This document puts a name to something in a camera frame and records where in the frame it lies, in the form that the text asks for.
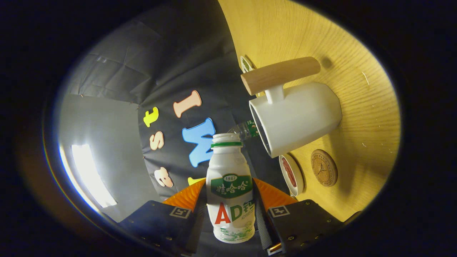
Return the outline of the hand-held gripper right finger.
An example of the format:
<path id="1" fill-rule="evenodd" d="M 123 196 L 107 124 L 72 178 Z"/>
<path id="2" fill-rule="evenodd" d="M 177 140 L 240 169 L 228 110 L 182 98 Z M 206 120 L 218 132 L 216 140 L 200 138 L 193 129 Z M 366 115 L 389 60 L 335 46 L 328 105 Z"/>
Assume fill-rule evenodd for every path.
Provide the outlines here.
<path id="1" fill-rule="evenodd" d="M 313 200 L 298 201 L 257 178 L 253 199 L 258 234 L 269 256 L 296 254 L 344 226 Z"/>

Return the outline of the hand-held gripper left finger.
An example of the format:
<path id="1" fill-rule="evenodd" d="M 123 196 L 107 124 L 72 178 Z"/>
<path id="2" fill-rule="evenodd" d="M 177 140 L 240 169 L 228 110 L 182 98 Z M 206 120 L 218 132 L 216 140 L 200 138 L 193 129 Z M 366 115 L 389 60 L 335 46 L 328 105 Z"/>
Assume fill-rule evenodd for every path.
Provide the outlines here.
<path id="1" fill-rule="evenodd" d="M 165 256 L 191 256 L 199 245 L 207 210 L 206 179 L 200 179 L 164 202 L 150 200 L 121 221 L 104 217 L 114 236 L 131 246 Z"/>

